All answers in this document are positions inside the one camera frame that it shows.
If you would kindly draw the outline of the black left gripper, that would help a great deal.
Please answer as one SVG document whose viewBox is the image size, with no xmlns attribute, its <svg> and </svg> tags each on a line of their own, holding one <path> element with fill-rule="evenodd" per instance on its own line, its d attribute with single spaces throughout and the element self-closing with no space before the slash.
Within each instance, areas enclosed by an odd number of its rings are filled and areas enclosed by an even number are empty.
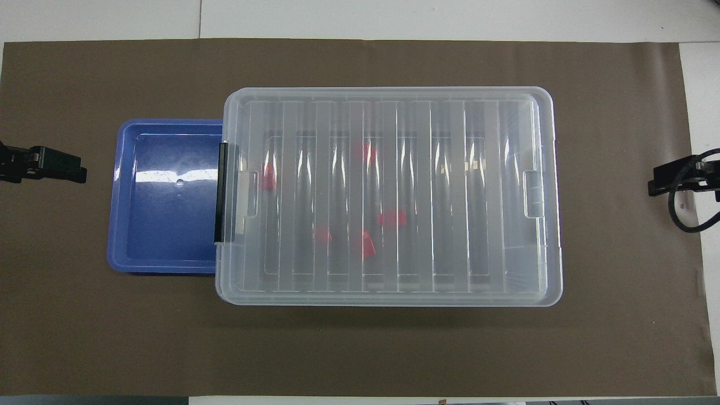
<svg viewBox="0 0 720 405">
<path fill-rule="evenodd" d="M 25 167 L 28 149 L 6 146 L 1 142 L 0 181 L 19 184 L 23 175 L 11 171 Z M 59 179 L 74 183 L 87 182 L 87 169 L 82 167 L 79 156 L 64 153 L 46 146 L 33 146 L 29 149 L 29 179 Z"/>
</svg>

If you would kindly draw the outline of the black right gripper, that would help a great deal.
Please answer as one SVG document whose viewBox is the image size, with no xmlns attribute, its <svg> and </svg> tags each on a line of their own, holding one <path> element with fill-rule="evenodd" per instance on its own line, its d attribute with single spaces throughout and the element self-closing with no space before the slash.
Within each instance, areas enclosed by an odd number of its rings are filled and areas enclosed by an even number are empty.
<svg viewBox="0 0 720 405">
<path fill-rule="evenodd" d="M 687 160 L 674 160 L 656 166 L 652 171 L 652 179 L 648 181 L 648 194 L 650 196 L 659 196 L 671 191 L 674 179 L 686 164 Z M 719 160 L 701 160 L 698 164 L 692 164 L 691 168 L 679 180 L 677 190 L 713 191 L 715 201 L 719 202 Z"/>
</svg>

